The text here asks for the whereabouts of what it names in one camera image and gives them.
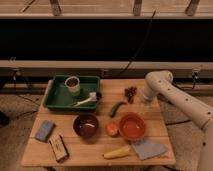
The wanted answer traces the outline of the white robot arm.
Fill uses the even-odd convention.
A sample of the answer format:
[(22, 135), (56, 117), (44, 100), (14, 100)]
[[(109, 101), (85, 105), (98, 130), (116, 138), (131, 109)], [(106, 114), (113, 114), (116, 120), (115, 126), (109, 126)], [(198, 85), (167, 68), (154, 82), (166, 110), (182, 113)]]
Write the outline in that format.
[(144, 102), (162, 94), (204, 132), (197, 171), (213, 171), (213, 107), (172, 85), (170, 71), (149, 72), (141, 89)]

